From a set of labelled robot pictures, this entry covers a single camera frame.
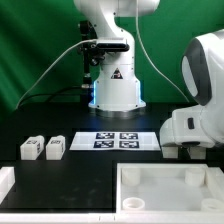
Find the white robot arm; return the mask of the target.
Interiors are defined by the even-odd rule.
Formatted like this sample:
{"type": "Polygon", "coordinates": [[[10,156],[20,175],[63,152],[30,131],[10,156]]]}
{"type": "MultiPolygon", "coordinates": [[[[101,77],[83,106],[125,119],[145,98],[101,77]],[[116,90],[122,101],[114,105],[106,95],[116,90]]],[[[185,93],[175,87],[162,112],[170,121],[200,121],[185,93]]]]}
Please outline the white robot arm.
{"type": "MultiPolygon", "coordinates": [[[[89,107],[109,114],[143,108],[134,74],[135,42],[115,19],[152,13],[160,0],[73,1],[97,35],[92,49],[100,75],[89,107]]],[[[224,144],[224,29],[194,38],[183,55],[181,70],[197,104],[172,112],[160,129],[160,144],[205,148],[224,144]]]]}

